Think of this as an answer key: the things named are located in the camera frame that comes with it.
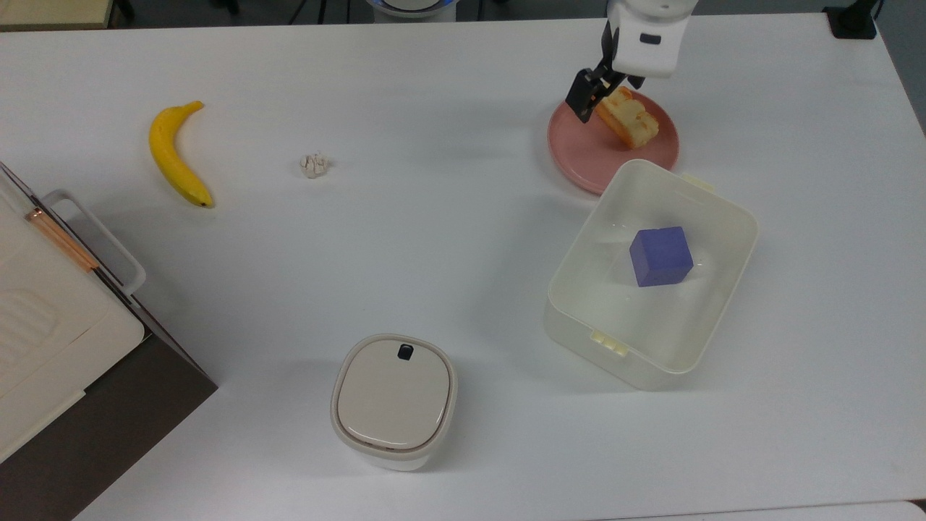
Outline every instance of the black cable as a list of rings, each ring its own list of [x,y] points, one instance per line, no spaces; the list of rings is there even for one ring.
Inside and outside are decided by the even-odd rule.
[[[321,0],[321,8],[319,9],[319,22],[318,22],[319,25],[321,25],[322,19],[325,16],[325,4],[327,4],[327,0]],[[302,0],[301,2],[299,2],[299,6],[296,7],[295,12],[290,17],[290,21],[287,25],[293,25],[293,22],[295,22],[295,19],[299,17],[299,13],[302,12],[302,8],[305,5],[306,5],[306,0]]]

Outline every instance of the white bin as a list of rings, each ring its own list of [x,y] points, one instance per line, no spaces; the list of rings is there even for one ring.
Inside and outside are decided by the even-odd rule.
[[[630,245],[681,226],[694,268],[676,285],[638,287]],[[544,329],[630,385],[666,386],[698,363],[758,238],[756,218],[642,159],[608,185],[550,283]]]

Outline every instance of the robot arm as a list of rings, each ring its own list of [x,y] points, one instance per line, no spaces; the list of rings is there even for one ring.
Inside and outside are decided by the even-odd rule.
[[[587,122],[594,106],[625,79],[640,88],[647,77],[669,77],[695,4],[697,0],[608,0],[601,62],[594,70],[580,70],[566,96],[576,116]]]

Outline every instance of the plastic container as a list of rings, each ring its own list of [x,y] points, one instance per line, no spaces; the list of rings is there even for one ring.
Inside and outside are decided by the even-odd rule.
[[[434,345],[377,335],[347,353],[332,395],[332,426],[372,464],[415,470],[450,426],[457,375]]]
[[[670,226],[684,229],[694,268],[679,284],[639,287],[633,238]],[[649,161],[628,161],[557,269],[544,329],[635,388],[662,388],[697,365],[757,238],[748,211]]]

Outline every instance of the container latch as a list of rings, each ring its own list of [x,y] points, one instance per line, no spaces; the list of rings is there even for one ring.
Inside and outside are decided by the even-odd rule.
[[[598,342],[602,346],[605,346],[608,349],[618,353],[620,356],[627,356],[627,352],[630,348],[627,347],[627,344],[623,342],[618,342],[616,339],[605,335],[601,331],[594,330],[592,331],[592,340]]]

